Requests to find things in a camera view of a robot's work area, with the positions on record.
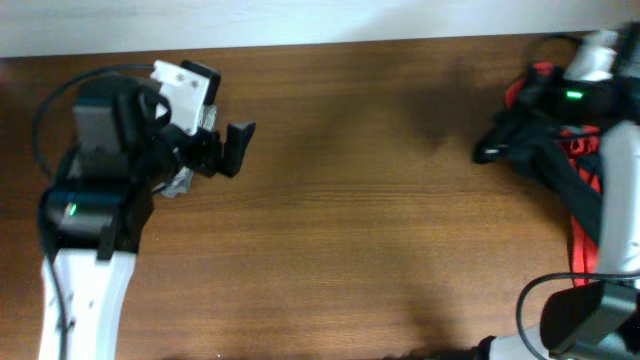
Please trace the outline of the black t-shirt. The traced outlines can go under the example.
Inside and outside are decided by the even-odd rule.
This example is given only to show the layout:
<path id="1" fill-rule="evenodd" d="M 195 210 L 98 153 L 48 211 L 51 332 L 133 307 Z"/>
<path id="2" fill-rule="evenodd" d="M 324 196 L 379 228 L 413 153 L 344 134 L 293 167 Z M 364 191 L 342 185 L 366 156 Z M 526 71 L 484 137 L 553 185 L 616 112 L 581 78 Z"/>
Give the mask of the black t-shirt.
<path id="1" fill-rule="evenodd" d="M 580 178 L 558 144 L 538 137 L 528 140 L 523 147 L 525 163 L 533 177 L 560 197 L 585 233 L 599 245 L 602 195 Z"/>

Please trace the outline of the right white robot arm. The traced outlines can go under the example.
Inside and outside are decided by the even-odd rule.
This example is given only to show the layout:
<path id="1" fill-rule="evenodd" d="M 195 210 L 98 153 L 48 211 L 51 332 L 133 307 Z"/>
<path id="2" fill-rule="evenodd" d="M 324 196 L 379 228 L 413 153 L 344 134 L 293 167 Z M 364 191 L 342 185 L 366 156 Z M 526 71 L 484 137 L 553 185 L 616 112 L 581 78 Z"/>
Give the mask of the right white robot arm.
<path id="1" fill-rule="evenodd" d="M 472 155 L 509 161 L 566 205 L 572 285 L 546 300 L 536 325 L 482 340 L 473 359 L 639 355 L 639 25 L 575 44 L 567 66 L 527 65 Z"/>

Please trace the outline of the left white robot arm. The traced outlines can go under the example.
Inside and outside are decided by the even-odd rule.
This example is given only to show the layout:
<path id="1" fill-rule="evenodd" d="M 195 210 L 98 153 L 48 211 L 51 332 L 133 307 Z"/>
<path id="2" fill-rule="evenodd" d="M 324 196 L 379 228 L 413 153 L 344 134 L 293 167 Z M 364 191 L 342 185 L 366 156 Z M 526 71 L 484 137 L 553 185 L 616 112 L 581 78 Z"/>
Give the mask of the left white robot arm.
<path id="1" fill-rule="evenodd" d="M 220 76 L 158 65 L 149 79 L 80 78 L 77 142 L 38 206 L 45 253 L 43 359 L 111 359 L 142 231 L 156 195 L 195 175 L 235 176 L 255 127 L 215 128 Z"/>

